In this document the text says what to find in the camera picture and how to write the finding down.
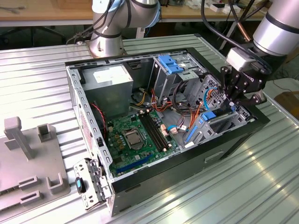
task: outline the blue pcie slot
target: blue pcie slot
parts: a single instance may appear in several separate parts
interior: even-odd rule
[[[137,166],[139,166],[141,164],[144,164],[144,163],[146,163],[150,159],[150,157],[152,157],[152,155],[148,155],[147,157],[145,157],[145,158],[143,158],[143,159],[141,159],[139,161],[136,161],[136,162],[133,162],[133,163],[131,163],[129,165],[126,165],[124,167],[118,168],[118,169],[116,169],[116,172],[117,173],[125,172],[125,171],[127,171],[129,169],[132,169],[132,168],[137,167]]]

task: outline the ram slot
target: ram slot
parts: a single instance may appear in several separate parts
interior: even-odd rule
[[[169,148],[167,142],[165,141],[164,137],[157,129],[155,123],[153,122],[151,116],[149,114],[146,115],[139,115],[139,120],[143,124],[146,132],[149,134],[150,138],[153,140],[155,146],[157,147],[159,152],[162,152],[163,149]]]

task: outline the aluminum table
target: aluminum table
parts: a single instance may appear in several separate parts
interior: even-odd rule
[[[194,47],[217,69],[224,65],[224,57],[195,35],[125,40],[124,46],[129,54]],[[259,106],[271,122],[232,156],[115,217],[106,205],[86,213],[72,166],[88,153],[64,62],[89,58],[85,45],[0,52],[0,120],[19,116],[23,130],[43,123],[55,126],[71,186],[70,194],[8,224],[298,223],[298,122],[271,99]]]

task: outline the metal bracket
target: metal bracket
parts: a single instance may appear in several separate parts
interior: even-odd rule
[[[82,197],[85,210],[105,203],[112,196],[107,178],[102,175],[97,163],[97,160],[83,159],[74,165],[76,180],[78,180],[77,190]]]

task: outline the white sticker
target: white sticker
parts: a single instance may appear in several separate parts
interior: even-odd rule
[[[122,66],[106,67],[105,70],[94,72],[93,76],[97,83],[120,80],[125,81],[128,79],[128,75],[126,74]]]
[[[194,145],[194,143],[193,143],[193,141],[191,141],[187,145],[185,145],[185,148],[188,148],[188,147],[193,146],[193,145]]]

